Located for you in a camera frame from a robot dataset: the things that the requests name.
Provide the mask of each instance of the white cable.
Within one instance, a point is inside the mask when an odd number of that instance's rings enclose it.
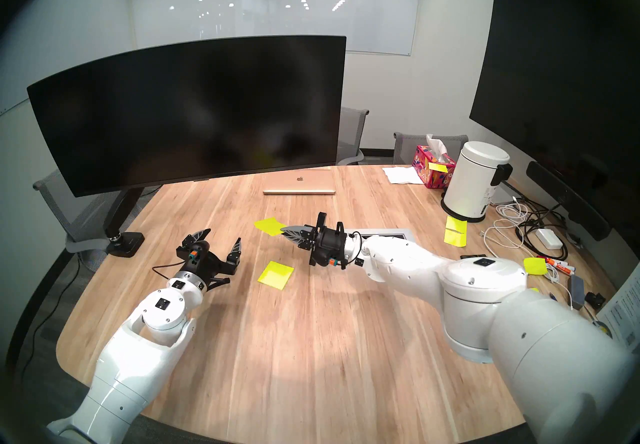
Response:
[[[572,299],[571,293],[569,292],[569,290],[560,283],[560,276],[558,275],[558,270],[556,270],[556,268],[553,265],[549,265],[549,263],[546,264],[546,270],[547,272],[545,274],[545,277],[548,278],[553,284],[557,284],[560,287],[562,287],[569,295],[569,307],[571,308],[571,311],[573,311],[574,300]]]
[[[489,245],[487,244],[487,241],[492,241],[493,243],[498,244],[503,248],[509,248],[510,250],[517,250],[518,248],[521,248],[524,251],[527,251],[527,253],[529,253],[530,256],[534,257],[534,254],[531,253],[524,245],[524,232],[521,233],[520,235],[521,241],[517,243],[517,242],[513,242],[511,239],[509,239],[508,236],[504,235],[502,231],[500,231],[500,229],[512,229],[514,227],[517,227],[524,221],[526,221],[527,218],[529,217],[529,209],[527,208],[527,206],[523,205],[522,203],[518,203],[516,198],[514,197],[513,203],[509,203],[508,205],[497,205],[495,207],[495,211],[498,213],[498,215],[504,218],[494,220],[493,225],[491,227],[489,227],[487,230],[480,233],[480,235],[482,236],[482,241],[486,246],[487,250],[489,250],[489,252],[494,257],[500,258],[497,254],[494,253],[494,250],[492,250],[491,247],[489,247]],[[496,225],[498,222],[503,222],[503,221],[509,222],[509,225]],[[510,246],[507,244],[503,244],[498,240],[495,240],[494,238],[487,237],[487,232],[489,232],[491,229],[495,229],[498,232],[498,234],[500,234],[502,237],[504,237],[507,241],[509,241],[513,245]],[[571,308],[571,310],[573,310],[574,300],[571,297],[571,292],[569,292],[569,290],[560,283],[558,270],[556,270],[556,268],[550,265],[549,263],[546,263],[545,277],[549,279],[549,281],[552,282],[553,284],[558,284],[565,291],[567,291],[567,294],[569,295],[569,307]]]
[[[508,205],[498,205],[495,207],[495,211],[498,212],[498,214],[504,218],[494,220],[493,225],[491,227],[489,227],[487,230],[480,233],[480,235],[482,236],[482,241],[484,243],[484,246],[487,248],[487,250],[489,250],[489,252],[494,257],[499,258],[499,256],[495,254],[495,251],[492,250],[491,247],[489,247],[489,245],[487,244],[487,241],[491,241],[492,243],[495,243],[498,246],[502,246],[503,248],[509,248],[510,250],[517,250],[521,248],[527,253],[529,253],[530,256],[533,257],[534,255],[524,245],[524,234],[521,234],[520,242],[514,242],[501,231],[501,229],[512,229],[514,227],[517,227],[519,224],[523,223],[529,217],[529,209],[527,208],[527,206],[523,205],[522,203],[518,203],[516,198],[514,197],[513,203],[509,203]],[[509,224],[496,225],[498,222],[503,222],[503,221],[508,222]],[[507,241],[509,241],[513,245],[503,244],[492,237],[487,237],[487,233],[491,229],[495,229],[498,232],[498,234],[500,234],[502,237],[504,237]]]

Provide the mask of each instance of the yellow sticky note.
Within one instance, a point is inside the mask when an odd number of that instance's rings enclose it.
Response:
[[[438,172],[444,172],[444,173],[448,173],[449,172],[447,170],[447,166],[446,165],[442,165],[440,163],[429,162],[429,169],[430,170],[435,170],[435,171],[438,171]]]
[[[292,273],[293,267],[287,267],[286,265],[282,265],[276,261],[270,261],[264,269],[264,272],[262,272],[258,278],[258,282],[262,282],[263,284],[270,285],[271,287],[275,287],[282,291],[287,285],[287,281],[289,280],[289,277],[291,277]]]
[[[253,222],[253,225],[269,235],[282,234],[282,231],[280,229],[287,226],[286,224],[278,222],[273,217],[264,220],[258,220],[257,222]]]
[[[464,248],[467,245],[467,234],[451,229],[444,229],[444,242],[459,248]]]
[[[547,263],[544,258],[525,258],[524,270],[531,275],[544,275],[547,273]]]
[[[445,227],[447,229],[457,230],[460,234],[467,233],[467,221],[455,219],[451,215],[447,216],[447,224]]]

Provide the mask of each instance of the laptop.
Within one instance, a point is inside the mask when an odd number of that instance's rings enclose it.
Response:
[[[265,174],[265,195],[334,195],[334,172],[329,169],[285,170]]]

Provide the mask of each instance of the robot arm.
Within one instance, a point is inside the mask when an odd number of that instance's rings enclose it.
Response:
[[[158,395],[174,371],[191,337],[196,319],[189,312],[204,292],[234,275],[241,255],[240,238],[226,261],[209,251],[210,229],[188,235],[176,254],[184,264],[164,289],[150,293],[118,328],[98,358],[89,393],[70,417],[47,428],[55,435],[87,443],[119,444],[131,422]],[[140,336],[147,328],[153,340]]]
[[[333,230],[324,222],[321,213],[315,228],[283,232],[318,264],[353,261],[371,279],[432,305],[455,353],[495,364],[539,442],[583,441],[631,376],[635,357],[574,311],[527,289],[514,261],[453,261],[395,237],[336,235],[343,225]],[[325,235],[333,247],[323,248]]]

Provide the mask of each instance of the marker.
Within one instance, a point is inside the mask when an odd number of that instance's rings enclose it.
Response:
[[[554,258],[546,258],[545,256],[538,256],[538,258],[544,258],[546,263],[548,263],[549,265],[557,268],[558,270],[560,270],[561,272],[563,272],[563,273],[565,273],[567,275],[575,274],[575,267],[572,267],[566,261],[555,260]]]

